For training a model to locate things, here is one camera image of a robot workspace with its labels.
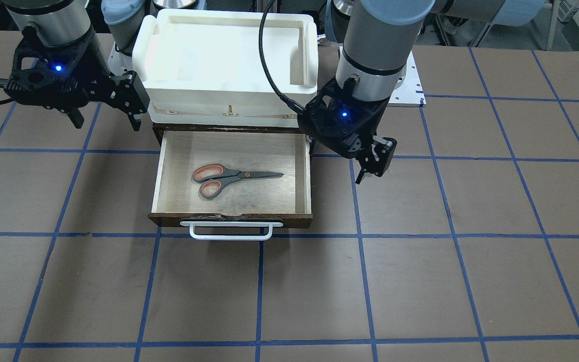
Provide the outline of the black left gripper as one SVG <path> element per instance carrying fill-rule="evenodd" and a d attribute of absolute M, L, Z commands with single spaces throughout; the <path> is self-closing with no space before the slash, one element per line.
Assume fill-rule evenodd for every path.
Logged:
<path fill-rule="evenodd" d="M 361 184 L 367 173 L 383 176 L 397 146 L 395 138 L 376 133 L 388 99 L 358 100 L 352 92 L 359 85 L 358 75 L 349 76 L 344 85 L 332 78 L 297 118 L 301 132 L 342 157 L 356 158 L 360 165 L 356 184 Z"/>

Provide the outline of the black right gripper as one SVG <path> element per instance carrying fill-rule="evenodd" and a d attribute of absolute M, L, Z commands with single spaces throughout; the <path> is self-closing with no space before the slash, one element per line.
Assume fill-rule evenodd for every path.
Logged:
<path fill-rule="evenodd" d="M 93 27 L 82 37 L 58 47 L 39 39 L 39 26 L 27 25 L 16 47 L 6 94 L 21 105 L 62 111 L 80 130 L 84 117 L 78 108 L 104 102 L 115 89 L 115 108 L 126 113 L 134 131 L 142 126 L 150 98 L 136 71 L 114 76 L 101 52 Z"/>

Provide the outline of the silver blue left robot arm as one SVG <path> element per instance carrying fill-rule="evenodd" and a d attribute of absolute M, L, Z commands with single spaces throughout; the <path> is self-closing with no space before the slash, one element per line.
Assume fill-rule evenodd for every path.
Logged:
<path fill-rule="evenodd" d="M 366 175 L 383 176 L 396 140 L 377 128 L 425 17 L 444 14 L 519 27 L 543 1 L 355 1 L 335 76 L 298 112 L 298 126 L 336 154 L 360 164 Z"/>

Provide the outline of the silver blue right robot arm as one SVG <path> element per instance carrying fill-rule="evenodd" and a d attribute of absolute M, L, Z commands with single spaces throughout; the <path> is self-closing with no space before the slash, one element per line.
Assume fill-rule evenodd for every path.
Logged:
<path fill-rule="evenodd" d="M 149 96 L 135 71 L 108 68 L 87 11 L 76 1 L 5 1 L 23 38 L 14 52 L 7 96 L 26 106 L 55 109 L 83 126 L 80 108 L 100 102 L 142 126 Z"/>

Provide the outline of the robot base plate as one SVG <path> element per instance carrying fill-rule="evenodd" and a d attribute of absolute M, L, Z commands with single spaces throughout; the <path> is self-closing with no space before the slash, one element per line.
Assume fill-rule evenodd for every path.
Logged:
<path fill-rule="evenodd" d="M 420 107 L 425 106 L 426 103 L 420 74 L 418 73 L 414 54 L 411 51 L 407 63 L 400 72 L 399 80 L 389 99 L 388 106 Z"/>
<path fill-rule="evenodd" d="M 113 43 L 110 56 L 108 57 L 108 66 L 111 73 L 115 76 L 124 75 L 128 71 L 133 71 L 132 57 L 119 51 L 117 44 Z"/>

